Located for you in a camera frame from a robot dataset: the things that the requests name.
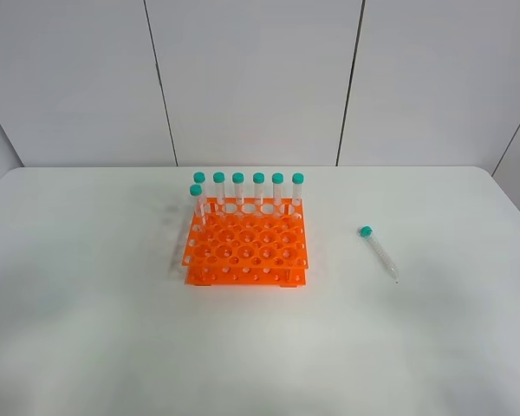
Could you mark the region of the teal-capped test tube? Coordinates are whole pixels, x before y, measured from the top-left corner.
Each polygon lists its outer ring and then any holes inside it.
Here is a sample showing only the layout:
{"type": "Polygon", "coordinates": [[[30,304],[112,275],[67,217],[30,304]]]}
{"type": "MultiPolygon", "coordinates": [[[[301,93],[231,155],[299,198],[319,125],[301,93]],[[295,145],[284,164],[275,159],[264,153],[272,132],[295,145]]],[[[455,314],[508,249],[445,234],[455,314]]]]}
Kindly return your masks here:
{"type": "Polygon", "coordinates": [[[376,255],[388,275],[397,283],[399,281],[399,272],[397,266],[383,248],[381,243],[377,240],[373,229],[368,225],[363,225],[359,228],[358,235],[376,255]]]}

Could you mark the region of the orange test tube rack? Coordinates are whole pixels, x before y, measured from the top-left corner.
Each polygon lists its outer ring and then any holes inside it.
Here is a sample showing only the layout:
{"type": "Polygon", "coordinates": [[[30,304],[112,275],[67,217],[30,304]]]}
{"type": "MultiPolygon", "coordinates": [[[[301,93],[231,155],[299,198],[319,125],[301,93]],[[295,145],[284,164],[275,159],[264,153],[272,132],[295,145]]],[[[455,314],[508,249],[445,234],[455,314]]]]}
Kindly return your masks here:
{"type": "Polygon", "coordinates": [[[209,197],[204,215],[193,213],[182,265],[185,282],[195,286],[304,286],[309,259],[303,205],[291,198],[278,206],[271,198],[237,205],[226,198],[220,207],[209,197]]]}

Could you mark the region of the second row left tube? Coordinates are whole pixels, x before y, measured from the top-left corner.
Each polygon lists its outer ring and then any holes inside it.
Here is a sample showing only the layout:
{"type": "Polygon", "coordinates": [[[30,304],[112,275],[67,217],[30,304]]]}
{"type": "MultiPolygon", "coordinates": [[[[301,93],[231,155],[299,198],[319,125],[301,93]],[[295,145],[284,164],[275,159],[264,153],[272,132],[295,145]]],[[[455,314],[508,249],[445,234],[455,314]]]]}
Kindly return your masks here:
{"type": "Polygon", "coordinates": [[[194,215],[201,227],[205,226],[205,202],[201,185],[194,184],[190,186],[190,194],[194,198],[194,215]]]}

